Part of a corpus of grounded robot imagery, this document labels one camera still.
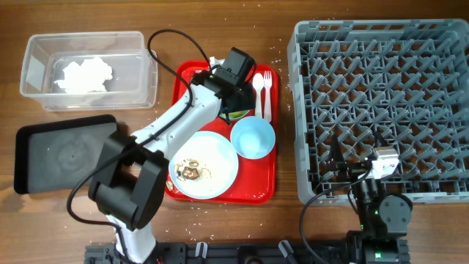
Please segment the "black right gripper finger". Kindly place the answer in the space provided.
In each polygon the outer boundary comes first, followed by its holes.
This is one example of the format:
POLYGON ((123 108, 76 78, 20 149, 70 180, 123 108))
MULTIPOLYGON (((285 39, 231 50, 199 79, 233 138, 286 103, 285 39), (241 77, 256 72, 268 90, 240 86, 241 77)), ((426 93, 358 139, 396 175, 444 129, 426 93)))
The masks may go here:
POLYGON ((332 136, 332 142, 329 151, 329 161, 331 163, 344 163, 344 156, 342 155, 340 143, 336 135, 332 136))
POLYGON ((387 141, 382 137, 381 133, 378 130, 374 131, 374 147, 387 147, 387 141))

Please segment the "mint green bowl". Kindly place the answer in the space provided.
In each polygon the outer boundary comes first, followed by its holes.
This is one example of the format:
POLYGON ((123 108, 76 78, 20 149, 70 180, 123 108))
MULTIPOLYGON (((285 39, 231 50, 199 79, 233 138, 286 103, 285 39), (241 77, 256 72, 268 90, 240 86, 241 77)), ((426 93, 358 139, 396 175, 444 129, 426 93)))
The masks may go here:
POLYGON ((218 116, 222 120, 225 120, 225 121, 227 121, 227 120, 234 121, 234 120, 239 120, 239 119, 243 118, 248 113, 249 113, 249 110, 244 110, 244 111, 230 112, 228 114, 222 113, 222 114, 219 114, 218 116))

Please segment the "light blue bowl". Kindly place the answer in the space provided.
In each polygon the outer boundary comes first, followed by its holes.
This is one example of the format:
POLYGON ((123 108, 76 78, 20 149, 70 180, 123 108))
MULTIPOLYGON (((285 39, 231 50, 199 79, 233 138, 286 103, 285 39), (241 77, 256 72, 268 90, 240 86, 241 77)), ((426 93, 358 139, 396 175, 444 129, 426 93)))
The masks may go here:
POLYGON ((276 145, 273 126, 261 117, 249 116, 237 121, 231 132, 230 142, 237 153, 256 160, 267 156, 276 145))

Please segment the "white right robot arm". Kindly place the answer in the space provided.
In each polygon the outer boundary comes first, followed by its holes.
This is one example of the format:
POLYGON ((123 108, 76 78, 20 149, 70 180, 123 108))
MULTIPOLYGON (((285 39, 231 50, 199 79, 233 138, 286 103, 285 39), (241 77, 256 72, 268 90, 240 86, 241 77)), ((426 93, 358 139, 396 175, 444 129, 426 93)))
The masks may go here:
POLYGON ((399 154, 384 138, 374 135, 372 154, 357 163, 345 161, 337 136, 332 136, 326 161, 329 171, 344 172, 353 182, 360 231, 349 231, 341 260, 345 263, 409 263, 407 226, 413 204, 402 194, 388 194, 382 180, 397 171, 399 154))

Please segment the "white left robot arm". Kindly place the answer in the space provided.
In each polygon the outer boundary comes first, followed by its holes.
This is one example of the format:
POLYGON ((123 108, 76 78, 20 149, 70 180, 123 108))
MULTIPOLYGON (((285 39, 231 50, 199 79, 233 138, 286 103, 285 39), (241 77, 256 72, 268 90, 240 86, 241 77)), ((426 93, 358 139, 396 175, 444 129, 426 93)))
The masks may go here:
POLYGON ((232 48, 222 64, 194 74, 186 93, 156 121, 132 136, 115 132, 105 140, 88 196, 116 232, 118 263, 156 260, 151 221, 163 201, 170 160, 220 115, 254 107, 255 71, 254 59, 232 48))

